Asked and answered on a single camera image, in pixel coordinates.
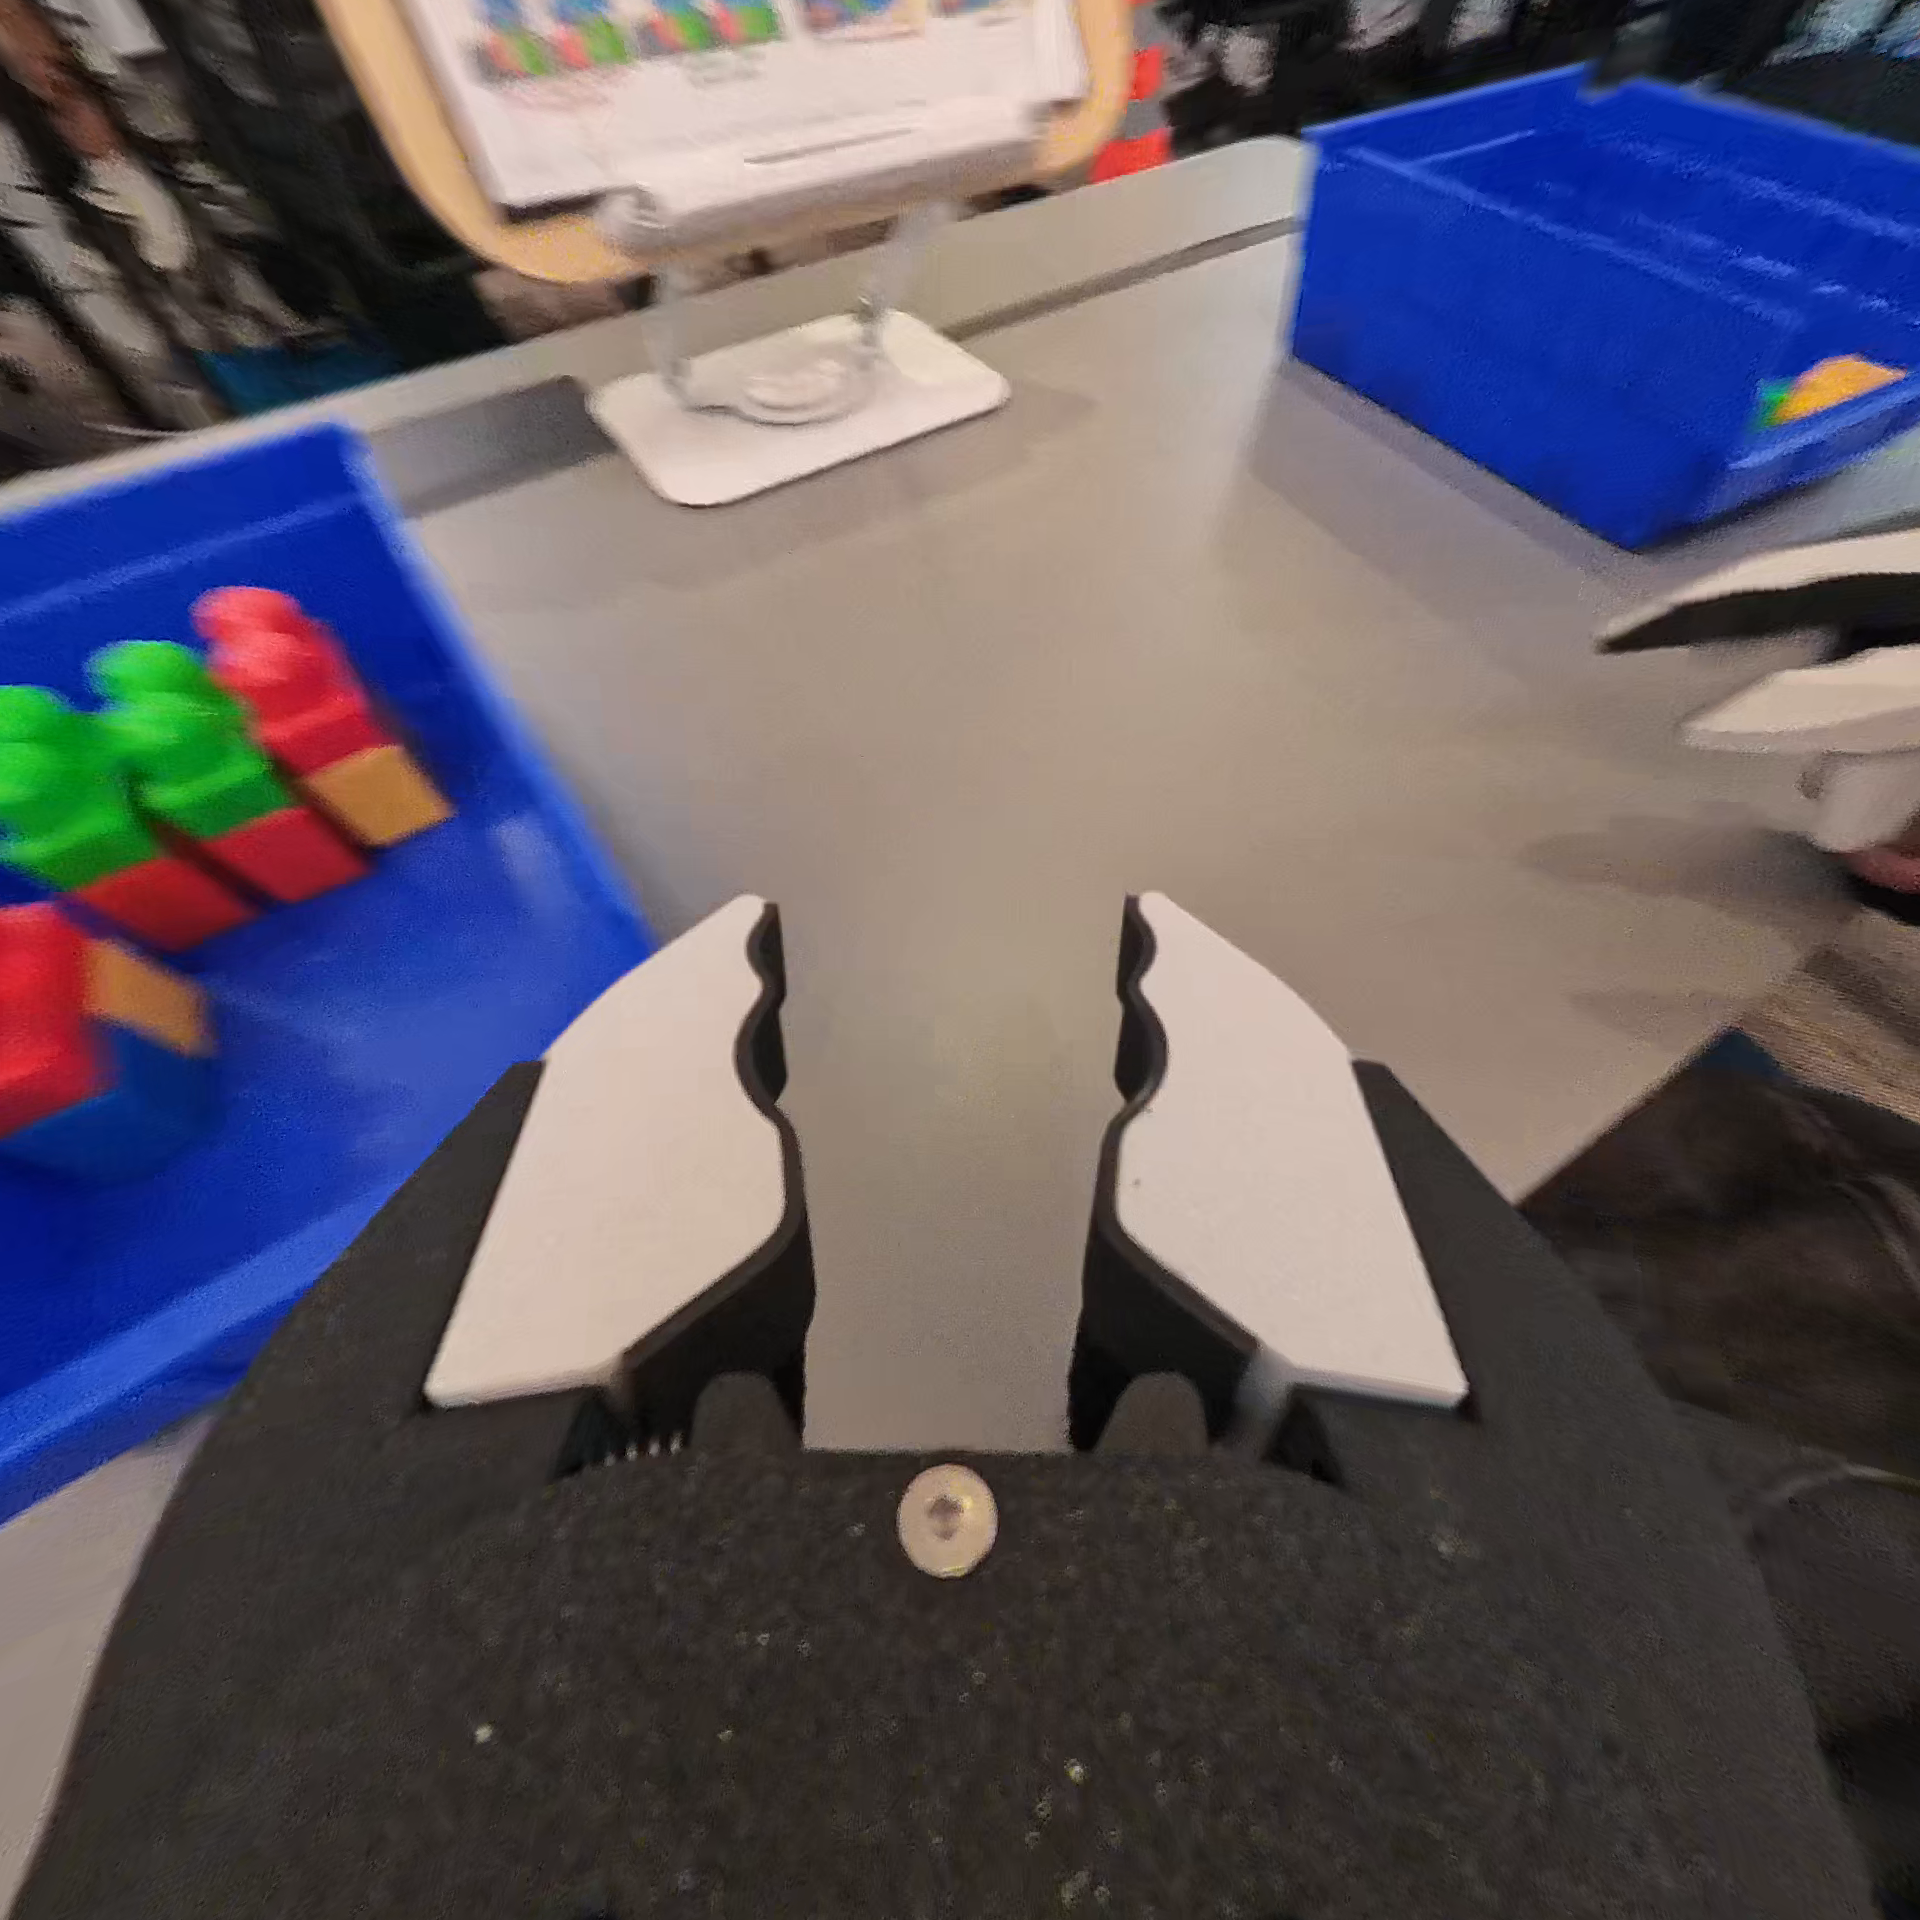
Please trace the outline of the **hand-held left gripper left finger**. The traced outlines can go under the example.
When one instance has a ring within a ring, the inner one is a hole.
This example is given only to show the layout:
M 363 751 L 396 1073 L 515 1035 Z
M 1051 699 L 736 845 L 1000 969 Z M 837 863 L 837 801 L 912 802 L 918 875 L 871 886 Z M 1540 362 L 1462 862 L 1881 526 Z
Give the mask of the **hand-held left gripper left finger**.
M 598 993 L 540 1059 L 423 1395 L 478 1409 L 643 1367 L 804 1217 L 779 1111 L 777 905 L 736 897 Z

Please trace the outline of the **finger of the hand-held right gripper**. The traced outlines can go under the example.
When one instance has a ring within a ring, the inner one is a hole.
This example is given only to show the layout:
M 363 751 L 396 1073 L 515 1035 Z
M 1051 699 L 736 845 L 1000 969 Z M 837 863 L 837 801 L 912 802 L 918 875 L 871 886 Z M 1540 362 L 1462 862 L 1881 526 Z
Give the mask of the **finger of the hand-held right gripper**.
M 1828 661 L 1767 674 L 1686 717 L 1680 738 L 1701 751 L 1916 751 L 1918 661 Z
M 1798 543 L 1721 566 L 1617 614 L 1600 653 L 1644 653 L 1785 634 L 1905 634 L 1918 625 L 1918 532 Z

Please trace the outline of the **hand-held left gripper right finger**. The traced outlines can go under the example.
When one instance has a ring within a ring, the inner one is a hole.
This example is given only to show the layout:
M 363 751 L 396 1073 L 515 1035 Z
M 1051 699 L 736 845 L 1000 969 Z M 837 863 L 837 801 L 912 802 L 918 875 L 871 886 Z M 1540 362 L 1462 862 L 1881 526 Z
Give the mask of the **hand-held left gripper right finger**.
M 1300 1393 L 1461 1413 L 1468 1371 L 1344 1037 L 1166 893 L 1127 897 L 1115 995 L 1071 1449 L 1147 1375 L 1188 1386 L 1205 1445 L 1257 1451 Z

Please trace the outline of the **yellow toy block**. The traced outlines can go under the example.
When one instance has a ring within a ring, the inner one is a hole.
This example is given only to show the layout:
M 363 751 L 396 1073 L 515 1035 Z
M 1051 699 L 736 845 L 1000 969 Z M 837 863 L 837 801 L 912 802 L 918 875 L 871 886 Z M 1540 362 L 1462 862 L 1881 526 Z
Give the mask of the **yellow toy block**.
M 1791 395 L 1783 409 L 1781 426 L 1798 422 L 1852 401 L 1879 394 L 1886 386 L 1897 386 L 1905 380 L 1905 369 L 1884 365 L 1861 354 L 1830 354 L 1800 374 L 1790 378 Z
M 216 1033 L 206 990 L 115 939 L 85 937 L 83 1004 L 86 1020 L 115 1025 L 182 1059 L 212 1059 Z
M 307 801 L 359 847 L 384 850 L 451 823 L 456 811 L 399 743 L 350 751 L 297 777 Z

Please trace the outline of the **blue plastic bin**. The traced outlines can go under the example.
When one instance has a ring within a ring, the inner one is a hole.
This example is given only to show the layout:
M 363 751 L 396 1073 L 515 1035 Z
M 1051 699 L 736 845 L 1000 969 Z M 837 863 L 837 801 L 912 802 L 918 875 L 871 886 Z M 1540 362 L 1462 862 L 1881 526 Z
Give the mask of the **blue plastic bin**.
M 397 716 L 454 820 L 206 949 L 208 1130 L 153 1174 L 4 1166 L 1 1516 L 216 1398 L 509 1068 L 656 947 L 348 428 L 4 509 L 4 682 L 85 691 L 193 598 L 292 595 Z
M 1621 548 L 1916 428 L 1918 155 L 1589 69 L 1310 129 L 1292 356 Z M 1752 433 L 1830 354 L 1897 386 Z

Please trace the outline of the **grey desk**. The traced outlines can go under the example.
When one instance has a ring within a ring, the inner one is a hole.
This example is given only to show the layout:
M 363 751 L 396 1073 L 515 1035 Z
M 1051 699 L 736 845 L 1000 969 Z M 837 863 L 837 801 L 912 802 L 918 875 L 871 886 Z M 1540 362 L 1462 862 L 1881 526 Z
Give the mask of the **grey desk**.
M 1819 947 L 1791 781 L 1691 757 L 1764 653 L 1600 659 L 1909 451 L 1625 556 L 1280 362 L 1300 163 L 1223 150 L 948 229 L 924 307 L 1009 405 L 677 511 L 577 386 L 608 319 L 328 407 L 662 934 L 779 902 L 820 1310 L 807 1441 L 1043 1449 L 1119 901 L 1160 889 L 1517 1197 Z

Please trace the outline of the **red toy block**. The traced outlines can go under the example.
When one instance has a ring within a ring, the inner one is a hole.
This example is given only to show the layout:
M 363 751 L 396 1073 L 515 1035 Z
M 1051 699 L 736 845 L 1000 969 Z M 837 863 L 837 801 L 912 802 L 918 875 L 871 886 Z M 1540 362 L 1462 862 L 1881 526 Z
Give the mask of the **red toy block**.
M 89 953 L 89 934 L 57 905 L 1 909 L 1 1139 L 112 1085 L 112 1054 L 89 1011 Z
M 209 677 L 246 709 L 255 740 L 308 777 L 397 746 L 334 631 L 269 587 L 228 586 L 189 611 Z
M 363 850 L 302 805 L 262 811 L 223 833 L 198 837 L 191 850 L 216 874 L 276 905 L 334 893 L 369 874 Z
M 244 927 L 257 907 L 187 857 L 155 853 L 70 889 L 65 901 L 161 953 L 187 953 Z

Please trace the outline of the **blue toy block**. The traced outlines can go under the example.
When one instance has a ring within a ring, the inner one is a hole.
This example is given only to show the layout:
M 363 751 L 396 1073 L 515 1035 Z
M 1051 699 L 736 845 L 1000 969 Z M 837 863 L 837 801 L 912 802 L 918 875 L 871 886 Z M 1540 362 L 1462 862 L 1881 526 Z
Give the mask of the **blue toy block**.
M 105 1029 L 105 1061 L 101 1092 L 4 1135 L 1 1161 L 83 1183 L 124 1183 L 173 1164 L 219 1117 L 215 1061 L 120 1025 Z

